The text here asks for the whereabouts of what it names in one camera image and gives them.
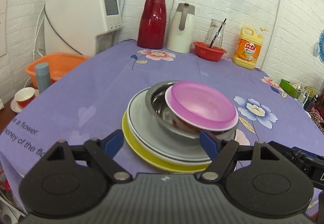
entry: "blue fan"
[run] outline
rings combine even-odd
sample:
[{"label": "blue fan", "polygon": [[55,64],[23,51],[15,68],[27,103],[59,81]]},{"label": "blue fan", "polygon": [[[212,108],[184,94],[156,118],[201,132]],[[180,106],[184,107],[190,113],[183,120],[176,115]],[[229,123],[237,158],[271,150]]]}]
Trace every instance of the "blue fan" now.
[{"label": "blue fan", "polygon": [[320,48],[320,60],[324,63],[324,30],[320,34],[318,46]]}]

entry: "stainless steel bowl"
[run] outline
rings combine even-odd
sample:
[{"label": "stainless steel bowl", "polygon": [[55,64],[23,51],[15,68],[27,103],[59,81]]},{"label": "stainless steel bowl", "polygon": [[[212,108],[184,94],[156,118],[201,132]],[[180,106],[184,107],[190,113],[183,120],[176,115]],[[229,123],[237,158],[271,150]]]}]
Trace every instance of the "stainless steel bowl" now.
[{"label": "stainless steel bowl", "polygon": [[[183,130],[177,129],[172,126],[172,120],[170,119],[169,113],[171,112],[170,108],[165,101],[165,92],[172,86],[174,83],[178,82],[177,80],[163,81],[152,86],[146,93],[145,104],[152,116],[155,117],[156,121],[160,126],[172,133],[190,138],[190,139],[199,139],[199,134],[189,133]],[[236,128],[238,123],[230,130],[224,132],[212,132],[218,139],[221,140],[234,140],[236,134]]]}]

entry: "red cup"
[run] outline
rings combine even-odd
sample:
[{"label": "red cup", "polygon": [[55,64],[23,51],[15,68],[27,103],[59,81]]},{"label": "red cup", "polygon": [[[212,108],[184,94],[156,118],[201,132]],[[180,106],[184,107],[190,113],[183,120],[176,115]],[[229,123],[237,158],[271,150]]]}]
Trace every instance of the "red cup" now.
[{"label": "red cup", "polygon": [[35,89],[28,87],[23,88],[15,94],[14,99],[22,109],[26,107],[35,98]]}]

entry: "bowl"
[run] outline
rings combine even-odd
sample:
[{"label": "bowl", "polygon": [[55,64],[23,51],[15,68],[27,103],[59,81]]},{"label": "bowl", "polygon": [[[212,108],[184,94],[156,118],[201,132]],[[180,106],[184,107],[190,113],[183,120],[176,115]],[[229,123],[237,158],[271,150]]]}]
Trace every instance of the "bowl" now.
[{"label": "bowl", "polygon": [[239,115],[225,95],[207,85],[180,81],[165,92],[166,104],[183,121],[209,131],[233,128]]},{"label": "bowl", "polygon": [[193,42],[195,45],[195,53],[197,56],[203,59],[207,59],[210,61],[218,61],[221,59],[221,57],[227,53],[226,50],[212,46],[212,48],[209,48],[207,45],[205,45],[203,42]]},{"label": "bowl", "polygon": [[14,96],[14,99],[21,108],[26,107],[35,98],[35,89],[31,87],[23,88]]},{"label": "bowl", "polygon": [[[177,80],[164,81],[152,86],[146,93],[145,104],[149,113],[156,119],[162,129],[177,135],[199,139],[200,128],[194,127],[176,116],[166,104],[165,92]],[[238,124],[225,132],[212,132],[219,139],[233,140]]]}]

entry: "plate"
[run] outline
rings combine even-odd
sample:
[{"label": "plate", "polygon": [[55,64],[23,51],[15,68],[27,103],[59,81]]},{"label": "plate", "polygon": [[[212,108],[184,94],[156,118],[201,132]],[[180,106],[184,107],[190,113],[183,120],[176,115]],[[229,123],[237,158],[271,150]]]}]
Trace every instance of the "plate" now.
[{"label": "plate", "polygon": [[[39,96],[39,90],[35,90],[35,97]],[[17,101],[13,98],[11,103],[10,103],[10,108],[15,112],[15,113],[19,113],[21,112],[23,109],[18,105]]]},{"label": "plate", "polygon": [[132,134],[131,129],[127,123],[127,112],[124,113],[123,119],[121,122],[121,127],[124,132],[124,137],[129,144],[129,146],[133,149],[133,151],[140,156],[143,160],[148,162],[149,164],[167,171],[167,172],[176,172],[176,173],[195,173],[203,171],[207,168],[208,165],[200,165],[200,166],[183,166],[177,165],[170,162],[167,162],[154,154],[150,153],[147,149],[145,149]]},{"label": "plate", "polygon": [[127,108],[128,124],[134,134],[156,153],[182,162],[207,162],[208,155],[198,139],[189,139],[163,130],[145,105],[148,89],[137,93]]},{"label": "plate", "polygon": [[144,142],[141,141],[141,139],[139,139],[136,134],[132,131],[132,129],[130,128],[129,126],[129,123],[128,124],[128,127],[129,127],[129,130],[131,131],[132,135],[135,137],[135,139],[147,150],[149,151],[151,154],[154,154],[156,157],[159,157],[160,159],[164,160],[164,161],[167,161],[169,163],[172,163],[172,164],[177,164],[177,165],[183,165],[183,166],[203,166],[203,165],[206,165],[208,166],[211,161],[205,161],[205,162],[182,162],[182,161],[178,161],[178,160],[174,160],[174,159],[171,159],[171,158],[168,158],[168,157],[165,157],[157,152],[155,152],[154,150],[152,150],[149,146],[147,146]]}]

